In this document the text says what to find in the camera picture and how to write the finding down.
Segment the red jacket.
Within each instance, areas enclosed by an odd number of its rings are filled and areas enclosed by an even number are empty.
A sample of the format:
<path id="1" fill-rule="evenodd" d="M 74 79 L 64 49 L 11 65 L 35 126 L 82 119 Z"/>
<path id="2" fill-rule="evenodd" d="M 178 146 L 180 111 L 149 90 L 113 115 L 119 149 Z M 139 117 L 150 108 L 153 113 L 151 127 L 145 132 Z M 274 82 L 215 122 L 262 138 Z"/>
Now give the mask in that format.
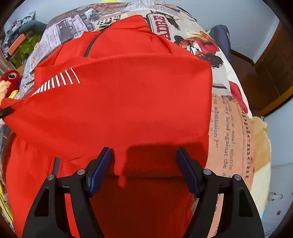
<path id="1" fill-rule="evenodd" d="M 1 101 L 13 109 L 5 181 L 16 233 L 53 170 L 70 176 L 109 147 L 111 166 L 91 199 L 104 235 L 183 237 L 193 197 L 176 152 L 206 164 L 211 100 L 209 63 L 140 15 L 61 45 L 36 67 L 26 98 Z"/>

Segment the red parrot plush toy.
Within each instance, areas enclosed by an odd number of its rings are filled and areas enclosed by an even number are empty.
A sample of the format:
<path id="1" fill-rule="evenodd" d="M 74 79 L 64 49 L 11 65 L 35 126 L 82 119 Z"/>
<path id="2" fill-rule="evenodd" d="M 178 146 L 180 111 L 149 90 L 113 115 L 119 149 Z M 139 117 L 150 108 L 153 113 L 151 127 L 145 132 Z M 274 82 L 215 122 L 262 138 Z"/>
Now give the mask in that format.
<path id="1" fill-rule="evenodd" d="M 8 70 L 1 77 L 1 101 L 4 98 L 14 98 L 19 92 L 22 76 L 16 70 Z"/>

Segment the beige fleece blanket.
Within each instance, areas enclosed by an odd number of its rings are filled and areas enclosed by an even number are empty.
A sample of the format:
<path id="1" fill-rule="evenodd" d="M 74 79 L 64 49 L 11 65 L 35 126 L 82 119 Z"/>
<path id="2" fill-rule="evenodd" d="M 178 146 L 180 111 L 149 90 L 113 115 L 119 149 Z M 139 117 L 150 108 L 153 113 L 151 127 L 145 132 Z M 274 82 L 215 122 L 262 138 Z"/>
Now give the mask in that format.
<path id="1" fill-rule="evenodd" d="M 255 116 L 251 119 L 254 128 L 255 169 L 251 195 L 260 216 L 263 216 L 268 201 L 271 180 L 271 142 L 268 137 L 268 124 Z"/>

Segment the green bag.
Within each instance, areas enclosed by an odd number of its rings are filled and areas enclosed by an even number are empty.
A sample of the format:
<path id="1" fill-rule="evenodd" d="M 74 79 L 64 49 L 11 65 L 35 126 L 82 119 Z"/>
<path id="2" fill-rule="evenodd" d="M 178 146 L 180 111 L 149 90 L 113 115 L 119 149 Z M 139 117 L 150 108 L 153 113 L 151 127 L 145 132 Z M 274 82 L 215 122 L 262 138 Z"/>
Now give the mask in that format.
<path id="1" fill-rule="evenodd" d="M 33 52 L 34 47 L 41 40 L 41 34 L 27 36 L 26 39 L 16 48 L 10 57 L 10 61 L 15 68 L 21 67 Z"/>

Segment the printed bed cover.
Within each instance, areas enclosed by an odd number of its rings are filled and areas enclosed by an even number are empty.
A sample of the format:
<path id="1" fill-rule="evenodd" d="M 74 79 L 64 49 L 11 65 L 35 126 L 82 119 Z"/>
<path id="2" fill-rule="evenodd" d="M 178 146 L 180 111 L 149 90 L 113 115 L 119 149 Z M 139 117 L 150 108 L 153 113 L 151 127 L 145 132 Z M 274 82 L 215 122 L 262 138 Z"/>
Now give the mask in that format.
<path id="1" fill-rule="evenodd" d="M 207 33 L 191 14 L 177 5 L 163 1 L 95 3 L 53 18 L 25 65 L 20 96 L 27 94 L 29 88 L 36 90 L 40 86 L 34 78 L 36 67 L 64 43 L 134 15 L 141 15 L 152 32 L 209 61 L 213 75 L 212 111 L 209 155 L 204 163 L 223 176 L 238 172 L 251 186 L 253 128 L 242 86 L 215 35 Z"/>

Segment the orange box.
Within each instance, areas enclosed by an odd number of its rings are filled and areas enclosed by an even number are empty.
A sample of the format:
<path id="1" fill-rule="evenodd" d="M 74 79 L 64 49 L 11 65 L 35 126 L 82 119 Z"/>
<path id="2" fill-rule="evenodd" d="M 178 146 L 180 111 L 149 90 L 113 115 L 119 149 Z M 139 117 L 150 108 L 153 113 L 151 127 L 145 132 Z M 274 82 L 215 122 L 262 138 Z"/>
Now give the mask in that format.
<path id="1" fill-rule="evenodd" d="M 11 47 L 8 49 L 8 54 L 12 55 L 15 50 L 20 46 L 20 44 L 26 39 L 26 35 L 25 34 L 21 34 L 19 35 L 19 37 L 13 42 L 13 44 L 11 45 Z"/>

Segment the dark grey plush pile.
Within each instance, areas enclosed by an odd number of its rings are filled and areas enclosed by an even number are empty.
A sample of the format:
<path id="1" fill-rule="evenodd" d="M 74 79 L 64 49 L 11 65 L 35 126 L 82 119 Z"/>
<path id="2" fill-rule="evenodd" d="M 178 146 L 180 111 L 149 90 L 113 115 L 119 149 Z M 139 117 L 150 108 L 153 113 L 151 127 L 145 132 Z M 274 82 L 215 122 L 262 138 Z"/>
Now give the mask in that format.
<path id="1" fill-rule="evenodd" d="M 19 34 L 29 33 L 29 32 L 37 32 L 43 33 L 47 27 L 47 24 L 42 23 L 37 20 L 30 20 L 27 23 L 23 24 L 19 29 Z"/>

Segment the wooden door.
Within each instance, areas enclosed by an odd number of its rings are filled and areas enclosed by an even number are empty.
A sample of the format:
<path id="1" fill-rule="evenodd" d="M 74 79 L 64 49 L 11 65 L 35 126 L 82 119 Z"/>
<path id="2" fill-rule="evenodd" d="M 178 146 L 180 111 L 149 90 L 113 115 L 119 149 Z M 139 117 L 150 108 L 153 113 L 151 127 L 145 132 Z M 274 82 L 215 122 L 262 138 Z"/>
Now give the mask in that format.
<path id="1" fill-rule="evenodd" d="M 254 116 L 267 116 L 292 99 L 292 35 L 279 23 L 261 57 L 254 63 L 232 51 L 232 67 Z"/>

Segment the dark blue bag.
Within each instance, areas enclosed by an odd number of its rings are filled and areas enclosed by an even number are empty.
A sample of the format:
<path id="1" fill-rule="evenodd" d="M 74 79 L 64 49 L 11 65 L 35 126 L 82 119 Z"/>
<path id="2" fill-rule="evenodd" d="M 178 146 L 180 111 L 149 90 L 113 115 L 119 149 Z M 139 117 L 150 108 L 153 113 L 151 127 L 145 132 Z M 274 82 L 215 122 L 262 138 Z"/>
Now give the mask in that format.
<path id="1" fill-rule="evenodd" d="M 225 25 L 214 26 L 210 32 L 209 36 L 215 41 L 217 46 L 222 50 L 225 57 L 229 62 L 231 59 L 231 43 L 230 43 L 230 34 L 228 28 Z"/>

